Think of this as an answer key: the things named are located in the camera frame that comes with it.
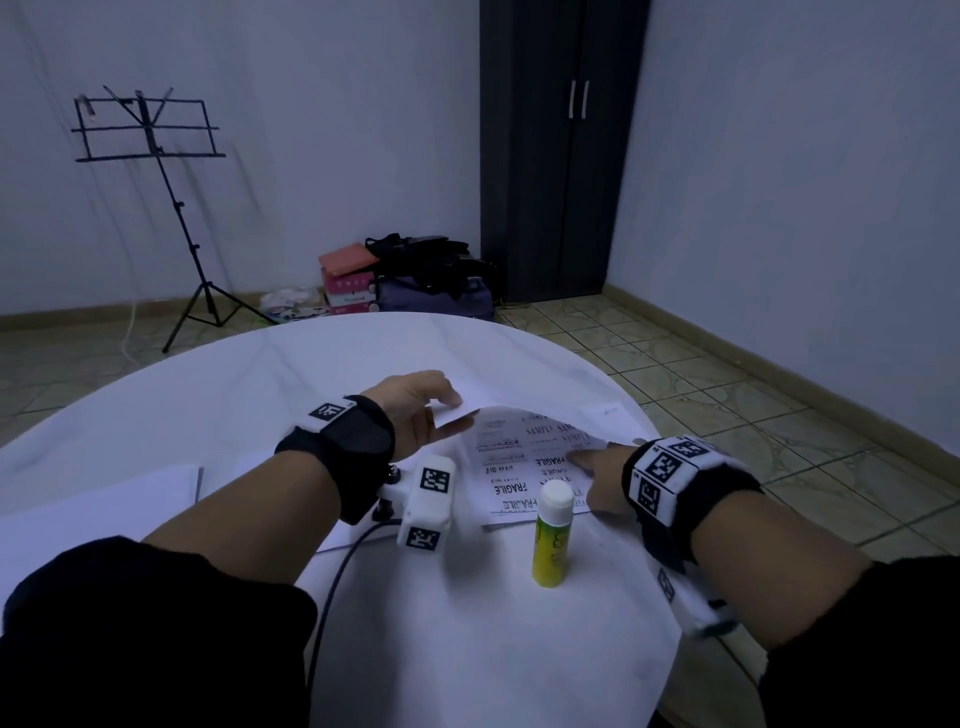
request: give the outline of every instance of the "black music stand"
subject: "black music stand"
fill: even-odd
[[[186,237],[187,246],[190,248],[190,254],[193,256],[193,264],[197,266],[197,275],[200,276],[200,285],[197,286],[197,290],[194,292],[193,296],[190,299],[190,303],[186,305],[182,315],[177,321],[177,325],[174,326],[174,330],[170,333],[170,338],[167,339],[167,343],[163,346],[163,353],[170,351],[170,345],[174,343],[174,339],[177,338],[177,333],[180,331],[180,327],[183,326],[183,322],[186,319],[193,319],[194,321],[199,321],[201,324],[208,324],[216,328],[221,328],[226,325],[233,314],[240,310],[240,308],[247,308],[248,310],[255,313],[264,321],[267,321],[270,324],[275,324],[276,321],[271,319],[269,316],[258,311],[253,306],[242,302],[236,296],[231,293],[228,293],[220,286],[215,283],[211,283],[204,273],[204,266],[201,265],[200,259],[197,257],[197,251],[200,249],[200,246],[193,242],[193,239],[190,237],[190,231],[186,227],[186,221],[183,220],[183,213],[180,210],[183,208],[183,201],[178,200],[177,196],[174,194],[173,187],[170,186],[170,180],[167,178],[167,171],[163,168],[164,158],[172,157],[226,157],[227,155],[217,152],[217,145],[213,141],[213,133],[220,129],[220,127],[211,127],[210,119],[206,115],[206,104],[202,99],[171,99],[170,94],[173,93],[173,88],[167,90],[163,95],[162,99],[150,99],[145,98],[141,91],[134,91],[135,96],[133,98],[120,98],[109,88],[104,86],[104,89],[107,90],[107,93],[110,95],[108,99],[89,99],[85,96],[80,96],[73,100],[73,105],[77,109],[77,119],[80,121],[79,129],[71,129],[71,132],[79,133],[84,138],[84,149],[86,150],[86,157],[80,157],[77,161],[88,162],[88,161],[109,161],[116,159],[145,159],[153,158],[156,159],[156,164],[160,168],[160,174],[163,175],[163,183],[167,185],[167,192],[170,193],[170,200],[174,205],[174,210],[177,212],[177,218],[180,220],[180,228],[183,230],[183,236]],[[120,107],[133,117],[133,120],[136,124],[130,124],[128,126],[108,126],[108,127],[88,127],[84,123],[84,115],[80,111],[80,106],[84,105],[86,112],[93,116],[95,114],[93,110],[94,104],[110,103],[116,102]],[[151,117],[150,109],[148,108],[148,102],[159,103],[159,107],[156,109],[156,113]],[[137,111],[139,115],[130,109],[130,105],[136,104]],[[157,119],[160,117],[160,113],[163,111],[163,108],[167,104],[199,104],[201,110],[204,113],[204,125],[203,126],[184,126],[180,124],[157,124]],[[93,132],[115,132],[121,129],[142,129],[144,137],[147,140],[147,149],[149,150],[146,154],[138,155],[111,155],[105,157],[94,157],[90,154],[90,143],[87,139],[87,135]],[[210,151],[209,152],[164,152],[163,147],[156,144],[156,137],[154,136],[154,129],[180,129],[180,130],[195,130],[195,131],[206,131],[207,136],[210,139]],[[210,293],[210,290],[213,289],[218,293],[223,294],[231,301],[237,304],[227,316],[227,318],[221,318],[220,313],[217,311],[217,304],[213,301],[213,295]],[[206,298],[206,310],[213,317],[213,321],[208,321],[207,319],[199,319],[196,316],[193,316],[190,311],[193,309],[194,303],[197,302],[197,299],[200,297],[200,292],[204,292],[204,297]]]

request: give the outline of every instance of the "yellow glue stick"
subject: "yellow glue stick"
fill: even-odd
[[[547,480],[537,498],[534,581],[555,587],[566,576],[566,542],[573,524],[573,490],[562,480]]]

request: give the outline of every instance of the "black cable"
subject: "black cable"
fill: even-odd
[[[330,612],[330,604],[333,602],[333,593],[337,591],[337,584],[340,583],[340,577],[344,575],[344,569],[347,567],[347,562],[350,560],[350,556],[353,555],[353,552],[360,546],[364,539],[370,536],[377,528],[383,528],[387,525],[400,525],[402,521],[400,519],[389,519],[381,523],[375,523],[366,531],[363,535],[356,540],[356,543],[350,547],[350,550],[347,552],[347,555],[344,556],[343,562],[340,564],[340,568],[337,569],[337,575],[333,577],[333,583],[330,584],[330,591],[326,594],[326,602],[324,603],[324,609],[320,612],[320,623],[317,625],[317,640],[313,643],[313,655],[310,657],[310,671],[307,673],[306,678],[306,694],[307,699],[313,697],[313,678],[317,675],[317,655],[320,654],[320,639],[324,635],[324,626],[326,625],[326,616]]]

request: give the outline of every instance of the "white wall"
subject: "white wall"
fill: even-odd
[[[658,0],[609,282],[960,453],[960,3]]]
[[[102,84],[206,99],[228,158],[168,167],[221,285],[316,283],[367,235],[479,244],[475,0],[0,0],[0,67],[0,314],[197,285],[156,165],[73,161]]]

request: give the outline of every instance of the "beige baseboard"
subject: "beige baseboard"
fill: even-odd
[[[888,420],[872,409],[774,364],[762,356],[741,349],[669,311],[639,299],[615,285],[606,283],[604,295],[614,303],[667,328],[701,349],[730,362],[760,381],[781,390],[795,400],[813,407],[835,422],[849,427],[878,445],[902,455],[914,463],[960,486],[960,457],[953,455],[922,435]]]
[[[237,293],[234,294],[244,303],[257,306],[260,303],[262,293]],[[214,296],[214,302],[220,310],[220,305],[229,306],[227,312],[233,310],[235,303],[231,303],[224,296]],[[178,299],[154,299],[152,301],[140,301],[136,305],[137,318],[154,319],[160,316],[179,316],[189,298]],[[194,312],[203,315],[206,312],[202,299],[197,299],[194,304]],[[113,321],[127,321],[130,318],[129,303],[109,303],[107,305],[94,305],[86,308],[65,308],[54,311],[34,311],[32,313],[14,313],[8,316],[0,316],[0,331],[18,331],[24,328],[53,328],[68,327],[77,324],[106,324]]]

